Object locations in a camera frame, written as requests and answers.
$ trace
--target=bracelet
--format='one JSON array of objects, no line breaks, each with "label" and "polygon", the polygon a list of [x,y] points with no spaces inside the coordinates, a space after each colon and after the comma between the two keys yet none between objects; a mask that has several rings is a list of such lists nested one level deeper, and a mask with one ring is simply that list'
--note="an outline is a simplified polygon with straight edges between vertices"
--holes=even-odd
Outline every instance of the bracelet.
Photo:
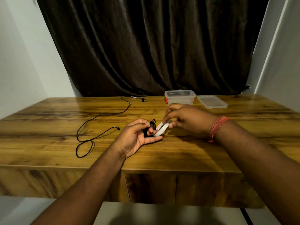
[{"label": "bracelet", "polygon": [[212,129],[211,129],[211,131],[209,133],[209,138],[210,139],[208,140],[208,142],[210,142],[210,143],[214,142],[214,136],[215,136],[215,134],[217,133],[217,131],[219,130],[219,128],[223,124],[223,122],[225,122],[227,120],[229,120],[228,117],[222,116],[222,117],[219,117],[215,121],[215,123],[212,125]]}]

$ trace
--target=white floor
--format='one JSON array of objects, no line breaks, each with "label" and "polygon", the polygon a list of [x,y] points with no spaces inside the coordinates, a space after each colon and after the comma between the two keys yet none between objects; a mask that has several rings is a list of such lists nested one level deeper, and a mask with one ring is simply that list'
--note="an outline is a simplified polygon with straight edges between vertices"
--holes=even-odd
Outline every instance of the white floor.
[{"label": "white floor", "polygon": [[[0,225],[29,225],[53,199],[0,197]],[[264,209],[247,209],[254,225],[280,225]],[[95,225],[247,225],[238,208],[104,202]]]}]

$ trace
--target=curtain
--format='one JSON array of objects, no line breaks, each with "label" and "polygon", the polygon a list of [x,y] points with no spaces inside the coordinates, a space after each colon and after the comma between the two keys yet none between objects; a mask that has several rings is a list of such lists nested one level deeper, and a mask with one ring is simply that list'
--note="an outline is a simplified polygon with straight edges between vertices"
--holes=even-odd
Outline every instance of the curtain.
[{"label": "curtain", "polygon": [[83,96],[239,94],[268,0],[37,0]]}]

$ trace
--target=white tape roll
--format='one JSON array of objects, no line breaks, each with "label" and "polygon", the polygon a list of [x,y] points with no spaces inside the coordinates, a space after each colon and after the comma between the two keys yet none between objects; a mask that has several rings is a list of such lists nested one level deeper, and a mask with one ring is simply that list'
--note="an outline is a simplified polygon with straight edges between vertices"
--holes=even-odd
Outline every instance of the white tape roll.
[{"label": "white tape roll", "polygon": [[171,122],[172,122],[172,121],[169,120],[169,121],[167,121],[167,123],[164,124],[164,125],[163,125],[163,122],[161,122],[161,123],[157,126],[156,129],[160,128],[162,125],[163,125],[163,127],[162,127],[156,134],[154,134],[154,136],[160,136],[160,135],[168,128],[168,126],[170,125]]}]

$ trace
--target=plastic container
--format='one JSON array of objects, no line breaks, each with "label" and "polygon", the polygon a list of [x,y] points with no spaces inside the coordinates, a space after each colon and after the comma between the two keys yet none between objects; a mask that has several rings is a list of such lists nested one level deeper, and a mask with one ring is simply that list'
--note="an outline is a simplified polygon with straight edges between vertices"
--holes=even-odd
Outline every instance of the plastic container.
[{"label": "plastic container", "polygon": [[165,92],[166,103],[181,103],[193,105],[196,94],[192,90],[176,90]]},{"label": "plastic container", "polygon": [[228,104],[215,95],[199,95],[197,99],[207,108],[226,108]]}]

